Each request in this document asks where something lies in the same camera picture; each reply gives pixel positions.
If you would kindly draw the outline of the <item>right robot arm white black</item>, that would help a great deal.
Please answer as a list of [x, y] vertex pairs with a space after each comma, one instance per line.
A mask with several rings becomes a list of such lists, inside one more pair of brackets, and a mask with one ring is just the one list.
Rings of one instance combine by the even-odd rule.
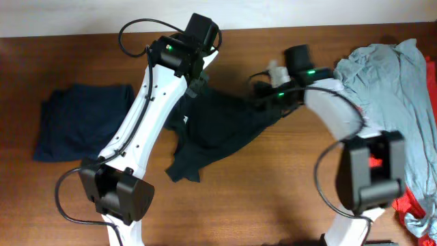
[[[292, 46], [283, 54], [284, 66], [272, 61], [265, 72], [270, 85], [254, 87], [255, 103], [265, 109], [290, 111], [304, 105], [335, 138], [313, 168], [316, 190], [335, 218], [318, 240], [306, 241], [306, 245], [369, 245], [373, 223], [406, 190], [404, 136], [369, 120], [330, 68], [315, 68], [306, 44]], [[340, 206], [328, 200], [318, 175], [322, 159], [337, 147], [341, 156], [335, 188]]]

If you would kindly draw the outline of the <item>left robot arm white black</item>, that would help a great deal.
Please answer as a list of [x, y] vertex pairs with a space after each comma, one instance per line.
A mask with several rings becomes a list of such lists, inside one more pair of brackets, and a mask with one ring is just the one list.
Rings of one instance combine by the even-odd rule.
[[219, 53], [221, 31], [192, 14], [185, 30], [161, 36], [143, 51], [148, 65], [129, 112], [95, 160], [85, 159], [79, 177], [102, 215], [111, 245], [142, 245], [141, 220], [154, 197], [143, 180], [154, 143], [173, 107]]

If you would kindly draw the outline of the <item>black t-shirt with white logo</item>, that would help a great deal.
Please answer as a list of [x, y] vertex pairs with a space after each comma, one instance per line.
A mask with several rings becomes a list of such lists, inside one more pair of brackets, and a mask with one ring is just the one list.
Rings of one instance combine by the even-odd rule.
[[239, 151], [280, 118], [278, 109], [258, 109], [212, 88], [194, 98], [185, 94], [164, 124], [178, 136], [165, 172], [173, 182], [199, 182], [200, 169]]

